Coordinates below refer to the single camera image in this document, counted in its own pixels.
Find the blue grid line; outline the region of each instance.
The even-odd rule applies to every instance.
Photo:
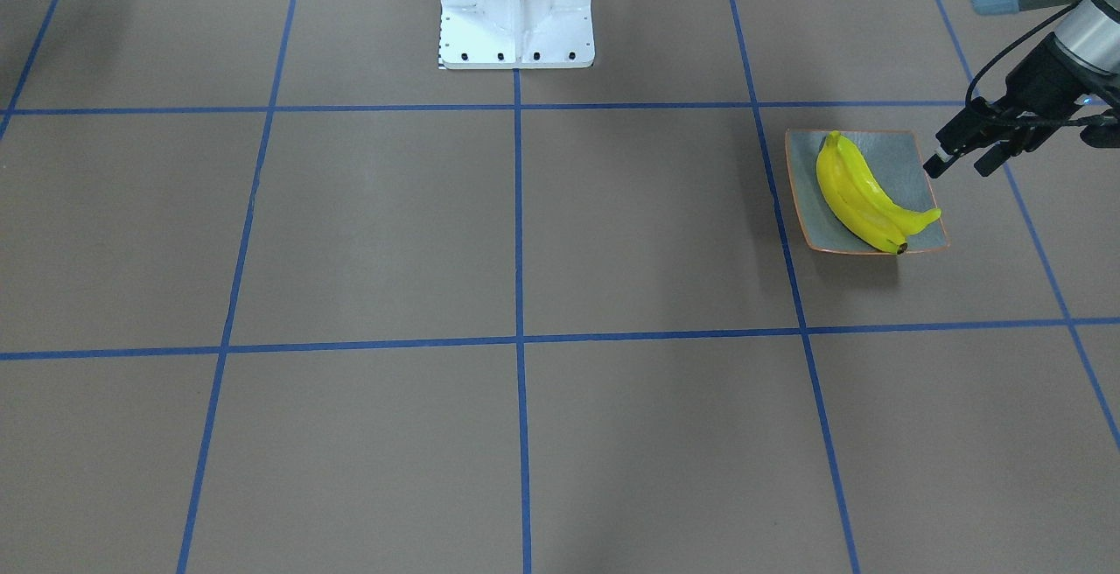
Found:
[[[400,103],[400,104],[305,104],[278,105],[277,112],[446,112],[472,110],[513,110],[512,103]]]
[[[11,99],[8,100],[8,111],[4,112],[3,120],[0,120],[0,140],[8,132],[8,124],[11,123],[12,111],[16,110],[16,104],[19,103],[19,96],[24,93],[24,86],[27,85],[27,78],[31,75],[31,66],[35,65],[35,58],[39,55],[39,47],[43,46],[43,39],[47,36],[47,27],[50,26],[50,21],[55,18],[55,11],[58,8],[59,0],[50,0],[50,4],[47,7],[47,13],[43,17],[43,25],[39,26],[39,33],[35,36],[35,41],[31,43],[31,52],[28,52],[27,61],[24,63],[24,70],[19,73],[19,81],[16,82],[16,91],[12,91]]]
[[[949,36],[953,39],[953,46],[956,47],[956,55],[961,59],[961,66],[964,68],[964,75],[969,81],[971,81],[973,77],[972,70],[969,67],[968,59],[964,57],[964,52],[961,49],[961,43],[956,36],[956,30],[953,28],[953,24],[950,21],[949,13],[945,11],[941,0],[935,1],[937,3],[937,8],[941,10],[941,16],[945,24],[945,30],[949,31]],[[1027,225],[1027,231],[1030,233],[1030,240],[1035,246],[1035,251],[1038,253],[1038,259],[1043,263],[1043,268],[1046,271],[1046,279],[1051,285],[1051,289],[1054,291],[1054,298],[1062,311],[1062,317],[1064,318],[1065,325],[1070,331],[1070,337],[1073,340],[1074,348],[1077,351],[1077,357],[1081,358],[1081,367],[1085,370],[1085,376],[1089,378],[1089,385],[1092,387],[1093,394],[1096,396],[1096,402],[1101,408],[1101,414],[1104,416],[1104,422],[1108,424],[1109,430],[1112,433],[1112,442],[1116,443],[1117,450],[1120,450],[1120,427],[1117,426],[1117,420],[1112,415],[1112,409],[1109,407],[1108,398],[1104,397],[1104,392],[1101,390],[1100,381],[1096,378],[1096,371],[1093,370],[1093,364],[1089,360],[1089,353],[1085,352],[1085,348],[1081,342],[1081,335],[1077,333],[1077,324],[1073,321],[1068,307],[1065,304],[1065,298],[1062,295],[1062,288],[1058,287],[1057,278],[1054,276],[1054,270],[1052,269],[1049,259],[1046,256],[1046,250],[1043,248],[1042,239],[1038,235],[1038,231],[1035,229],[1034,221],[1030,217],[1030,212],[1027,209],[1027,203],[1023,200],[1023,194],[1019,192],[1019,184],[1015,180],[1015,174],[1011,172],[1010,163],[1004,165],[1004,174],[1011,187],[1011,194],[1015,196],[1015,202],[1019,206],[1019,213],[1023,215],[1024,223]]]
[[[721,108],[926,108],[954,107],[949,100],[819,100],[759,102],[597,102],[597,103],[523,103],[522,110],[687,110]],[[105,107],[105,108],[20,108],[4,110],[6,115],[82,115],[82,114],[218,114],[264,112],[452,112],[512,111],[512,103],[465,104],[284,104],[284,105],[198,105],[198,107]]]
[[[801,300],[801,289],[797,286],[797,274],[793,266],[793,256],[790,252],[790,240],[785,232],[785,220],[782,216],[782,203],[774,182],[774,167],[771,161],[769,148],[766,144],[766,131],[763,127],[762,111],[758,107],[758,96],[755,92],[755,81],[750,71],[750,58],[747,54],[747,43],[743,35],[743,22],[739,17],[737,0],[728,0],[731,7],[731,18],[735,21],[735,35],[739,43],[739,55],[743,58],[743,73],[747,78],[747,91],[750,94],[752,112],[755,115],[755,130],[758,132],[758,145],[762,148],[763,164],[766,168],[766,183],[769,186],[771,196],[774,201],[774,217],[778,235],[782,240],[782,253],[785,256],[786,274],[790,278],[790,290],[793,295],[793,304],[797,312],[797,326],[801,333],[801,344],[805,353],[805,364],[809,368],[809,379],[813,386],[813,400],[816,404],[816,416],[821,422],[821,436],[824,442],[824,452],[828,455],[829,472],[832,475],[832,489],[836,493],[837,510],[840,515],[840,525],[843,527],[844,544],[848,548],[848,561],[851,565],[852,574],[859,574],[859,555],[856,550],[856,538],[852,534],[851,521],[848,516],[848,503],[843,492],[843,481],[840,478],[840,466],[837,463],[836,447],[832,444],[832,427],[829,425],[828,410],[824,406],[824,395],[821,391],[820,378],[816,373],[816,359],[813,355],[813,345],[809,333],[805,331],[805,311]]]
[[[661,110],[699,108],[750,108],[750,102],[594,102],[594,103],[526,103],[523,110]]]
[[[180,105],[166,108],[30,108],[12,110],[15,115],[59,114],[217,114],[224,112],[268,112],[267,105]]]
[[[556,344],[561,342],[636,342],[651,340],[698,340],[706,337],[766,337],[775,335],[800,335],[797,327],[741,328],[708,331],[648,331],[619,333],[557,333],[526,335],[530,344]]]
[[[97,358],[152,358],[159,355],[216,355],[217,346],[159,346],[152,349],[77,349],[73,351],[12,351],[0,362],[21,360],[90,360]]]
[[[836,100],[836,101],[774,101],[757,103],[758,108],[925,108],[925,107],[956,107],[961,105],[960,100]]]
[[[961,67],[964,68],[964,75],[968,76],[969,81],[972,81],[972,70],[969,68],[969,61],[964,57],[964,49],[961,47],[961,40],[956,37],[956,31],[953,30],[953,24],[949,21],[949,11],[945,10],[945,3],[942,0],[933,0],[937,4],[937,11],[941,12],[941,21],[945,25],[945,29],[949,30],[949,37],[953,40],[953,48],[956,49],[956,59],[961,61]],[[961,95],[960,102],[956,105],[964,105],[964,95]]]
[[[276,73],[272,77],[272,93],[269,96],[269,105],[276,107],[277,98],[280,94],[280,78],[283,75],[284,55],[288,50],[288,37],[291,34],[291,22],[296,16],[296,1],[288,0],[288,13],[284,19],[283,31],[280,35],[280,48],[277,55]],[[264,117],[264,127],[261,131],[261,145],[256,154],[256,166],[253,169],[253,183],[249,191],[249,205],[245,207],[245,223],[241,232],[241,243],[237,249],[237,263],[233,271],[233,283],[230,286],[230,307],[226,312],[225,325],[222,330],[222,343],[217,354],[217,363],[214,367],[214,382],[211,387],[209,402],[206,408],[206,422],[203,426],[202,442],[198,446],[198,463],[195,466],[195,479],[190,490],[190,503],[187,507],[187,519],[183,529],[183,544],[179,547],[179,559],[176,574],[185,574],[187,571],[187,559],[190,556],[190,541],[194,538],[195,519],[198,515],[198,502],[202,499],[203,479],[206,473],[206,462],[209,455],[211,437],[214,433],[214,419],[217,415],[217,402],[222,391],[222,378],[225,374],[226,357],[230,352],[230,337],[233,334],[233,320],[237,312],[237,296],[241,293],[241,278],[245,269],[245,257],[249,253],[249,238],[253,230],[253,214],[256,201],[256,192],[261,185],[261,169],[264,167],[264,157],[269,149],[269,136],[272,131],[273,111],[269,111]]]
[[[1120,316],[1096,318],[1071,318],[1075,325],[1120,325]]]
[[[437,349],[445,346],[487,346],[515,344],[512,335],[480,337],[436,337],[416,340],[364,340],[354,342],[292,342],[276,344],[234,344],[230,353],[291,353],[305,351],[377,351],[386,349]]]
[[[1086,326],[1120,325],[1120,316],[1072,318],[1070,322]],[[965,321],[955,323],[904,323],[881,325],[837,325],[806,326],[805,333],[812,335],[827,334],[864,334],[890,332],[941,332],[941,331],[977,331],[1002,328],[1030,328],[1065,326],[1064,318],[1028,318],[1017,321]],[[564,342],[637,342],[659,340],[703,340],[719,337],[773,337],[781,335],[800,335],[801,327],[771,328],[730,328],[698,331],[662,331],[662,332],[616,332],[616,333],[556,333],[529,334],[519,339],[516,335],[484,335],[475,337],[433,337],[433,339],[394,339],[394,340],[357,340],[339,342],[279,342],[268,344],[231,344],[228,353],[289,353],[314,351],[375,351],[391,349],[437,349],[446,346],[487,346],[495,344],[557,344]],[[0,362],[28,360],[81,360],[97,358],[148,358],[160,355],[216,355],[221,346],[159,346],[137,349],[78,349],[56,351],[8,351],[0,352]]]
[[[521,447],[521,559],[533,572],[532,493],[529,475],[529,401],[525,385],[524,200],[522,191],[521,71],[513,71],[514,307],[517,344],[517,435]]]

